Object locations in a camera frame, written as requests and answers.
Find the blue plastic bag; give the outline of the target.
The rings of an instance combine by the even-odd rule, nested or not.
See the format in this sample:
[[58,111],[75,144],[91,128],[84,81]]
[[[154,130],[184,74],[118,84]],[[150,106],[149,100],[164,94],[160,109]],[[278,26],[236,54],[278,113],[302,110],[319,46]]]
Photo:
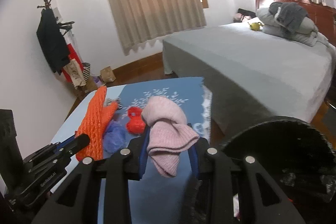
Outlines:
[[103,135],[103,148],[108,154],[113,154],[125,147],[126,128],[117,121],[111,120]]

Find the orange foam fruit net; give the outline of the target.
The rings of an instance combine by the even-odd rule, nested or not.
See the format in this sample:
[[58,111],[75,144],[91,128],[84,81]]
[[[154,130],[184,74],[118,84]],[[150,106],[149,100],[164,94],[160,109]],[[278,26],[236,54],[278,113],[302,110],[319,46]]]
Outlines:
[[82,161],[85,157],[94,160],[103,159],[103,134],[111,119],[113,118],[117,105],[114,103],[105,107],[107,87],[99,87],[90,100],[84,119],[81,122],[75,136],[87,134],[90,144],[76,154],[77,161]]

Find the wooden coat rack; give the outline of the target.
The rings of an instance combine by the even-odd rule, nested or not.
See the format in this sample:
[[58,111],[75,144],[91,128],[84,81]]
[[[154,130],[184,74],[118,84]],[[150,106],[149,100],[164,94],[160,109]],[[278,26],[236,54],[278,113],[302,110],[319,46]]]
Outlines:
[[50,9],[52,0],[43,0],[43,5],[38,5],[37,9]]

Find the pink knit hat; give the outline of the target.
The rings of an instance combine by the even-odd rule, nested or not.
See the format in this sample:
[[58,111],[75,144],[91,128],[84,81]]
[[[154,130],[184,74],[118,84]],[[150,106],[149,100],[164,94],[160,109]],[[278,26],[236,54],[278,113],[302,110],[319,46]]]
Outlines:
[[163,96],[151,97],[142,111],[142,119],[150,127],[147,153],[163,177],[175,177],[180,153],[191,148],[200,138],[188,124],[183,110]]

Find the grey sock bundle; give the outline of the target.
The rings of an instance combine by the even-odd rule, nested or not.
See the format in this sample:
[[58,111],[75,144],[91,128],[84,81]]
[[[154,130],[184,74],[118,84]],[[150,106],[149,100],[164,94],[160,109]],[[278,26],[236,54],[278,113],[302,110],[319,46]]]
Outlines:
[[121,110],[123,108],[120,98],[115,99],[107,98],[104,102],[104,106],[107,107],[114,103],[117,105],[117,110]]

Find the dark grey hoodie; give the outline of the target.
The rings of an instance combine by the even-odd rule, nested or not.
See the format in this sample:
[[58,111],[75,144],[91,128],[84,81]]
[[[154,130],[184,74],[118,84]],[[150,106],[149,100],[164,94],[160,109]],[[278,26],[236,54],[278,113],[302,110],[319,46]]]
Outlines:
[[291,34],[295,33],[302,21],[309,16],[307,11],[295,2],[273,2],[269,12],[274,20]]

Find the brown paper bag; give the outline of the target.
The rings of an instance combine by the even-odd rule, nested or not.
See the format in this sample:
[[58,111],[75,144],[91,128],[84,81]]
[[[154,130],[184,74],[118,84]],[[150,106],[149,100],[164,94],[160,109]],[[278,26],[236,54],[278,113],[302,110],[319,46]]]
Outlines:
[[104,83],[112,83],[116,80],[116,76],[110,66],[100,71],[100,77]]

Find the red hanging bag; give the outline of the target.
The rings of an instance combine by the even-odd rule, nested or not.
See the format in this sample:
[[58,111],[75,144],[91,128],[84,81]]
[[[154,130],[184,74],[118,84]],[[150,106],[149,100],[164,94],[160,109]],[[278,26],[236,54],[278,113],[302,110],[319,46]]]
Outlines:
[[71,83],[74,87],[84,86],[84,67],[72,45],[67,44],[67,48],[69,50],[69,63],[62,67],[62,73],[64,74],[66,81]]

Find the black coat on rack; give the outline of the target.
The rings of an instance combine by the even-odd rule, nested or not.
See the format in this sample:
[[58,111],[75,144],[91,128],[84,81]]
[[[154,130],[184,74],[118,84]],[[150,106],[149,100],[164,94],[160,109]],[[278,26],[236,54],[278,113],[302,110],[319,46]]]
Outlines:
[[70,63],[70,51],[52,9],[42,9],[37,37],[52,72],[61,75],[63,67]]

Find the red plastic bag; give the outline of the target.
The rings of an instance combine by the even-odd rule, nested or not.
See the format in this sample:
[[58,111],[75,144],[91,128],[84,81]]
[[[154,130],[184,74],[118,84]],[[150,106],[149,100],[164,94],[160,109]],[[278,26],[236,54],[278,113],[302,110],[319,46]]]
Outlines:
[[129,121],[126,129],[130,134],[139,135],[145,131],[145,122],[142,120],[142,109],[139,107],[130,107],[127,111]]

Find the black trash bin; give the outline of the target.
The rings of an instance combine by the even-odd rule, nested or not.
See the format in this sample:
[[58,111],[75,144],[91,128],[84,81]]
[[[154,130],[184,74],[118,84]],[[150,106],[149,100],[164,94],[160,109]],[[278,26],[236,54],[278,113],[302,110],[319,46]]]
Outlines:
[[310,124],[273,117],[190,149],[181,223],[335,223],[335,151]]

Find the cardboard box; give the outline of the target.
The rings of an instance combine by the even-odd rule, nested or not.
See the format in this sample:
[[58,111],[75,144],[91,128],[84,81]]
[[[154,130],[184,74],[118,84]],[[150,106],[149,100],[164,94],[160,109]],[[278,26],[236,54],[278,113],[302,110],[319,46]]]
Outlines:
[[78,86],[74,88],[74,93],[77,98],[83,100],[90,92],[97,90],[98,87],[93,79],[92,76],[89,76],[88,80],[86,81],[85,86]]

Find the pink item on bed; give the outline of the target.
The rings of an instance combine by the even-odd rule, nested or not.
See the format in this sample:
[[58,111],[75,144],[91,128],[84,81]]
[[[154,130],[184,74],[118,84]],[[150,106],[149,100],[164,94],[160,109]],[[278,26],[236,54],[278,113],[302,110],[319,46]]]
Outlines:
[[237,13],[234,15],[234,23],[241,23],[245,20],[250,20],[256,17],[256,13],[249,10],[238,9]]

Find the beige tote bag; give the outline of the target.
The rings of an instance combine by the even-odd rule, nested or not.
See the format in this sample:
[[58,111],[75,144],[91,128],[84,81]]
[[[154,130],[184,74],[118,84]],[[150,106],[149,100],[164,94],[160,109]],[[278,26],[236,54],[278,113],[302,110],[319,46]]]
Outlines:
[[76,59],[71,59],[71,61],[63,67],[63,73],[70,78],[74,88],[86,85],[82,69]]

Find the yellow plush toy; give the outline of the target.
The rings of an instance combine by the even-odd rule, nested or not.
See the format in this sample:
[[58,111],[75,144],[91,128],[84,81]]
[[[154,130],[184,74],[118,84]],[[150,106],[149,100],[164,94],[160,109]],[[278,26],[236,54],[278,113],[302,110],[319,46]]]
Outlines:
[[254,22],[254,23],[248,23],[250,30],[252,31],[260,31],[262,29],[262,27],[264,26],[264,24],[262,24],[261,22]]

